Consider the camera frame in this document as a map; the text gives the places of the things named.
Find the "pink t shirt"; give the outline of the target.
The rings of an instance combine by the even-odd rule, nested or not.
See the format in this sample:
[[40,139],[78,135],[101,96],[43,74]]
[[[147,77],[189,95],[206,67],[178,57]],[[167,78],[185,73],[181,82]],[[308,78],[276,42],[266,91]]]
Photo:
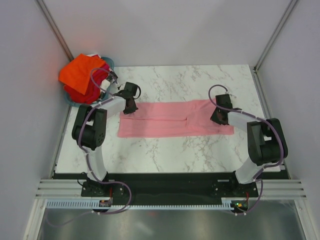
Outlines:
[[138,110],[120,114],[120,138],[173,138],[233,135],[234,127],[210,120],[216,107],[210,100],[141,102]]

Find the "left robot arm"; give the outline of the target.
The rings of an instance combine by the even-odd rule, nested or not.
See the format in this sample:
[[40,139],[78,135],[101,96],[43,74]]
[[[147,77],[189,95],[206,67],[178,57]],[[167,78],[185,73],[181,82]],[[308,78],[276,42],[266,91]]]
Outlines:
[[78,107],[71,136],[83,151],[87,165],[87,177],[95,181],[92,191],[99,197],[110,191],[107,169],[104,164],[102,145],[106,138],[107,119],[118,113],[132,114],[138,110],[136,99],[141,96],[141,88],[126,82],[124,88],[111,94],[96,105],[82,104]]

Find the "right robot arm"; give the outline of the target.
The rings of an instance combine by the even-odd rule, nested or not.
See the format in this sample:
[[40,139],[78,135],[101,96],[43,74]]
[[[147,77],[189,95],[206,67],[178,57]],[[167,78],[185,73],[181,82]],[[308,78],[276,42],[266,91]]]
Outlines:
[[266,168],[277,167],[288,156],[288,147],[279,119],[264,119],[234,108],[229,94],[220,94],[211,99],[215,105],[210,120],[224,126],[232,126],[247,134],[248,159],[234,172],[235,181],[229,191],[235,197],[247,191]]

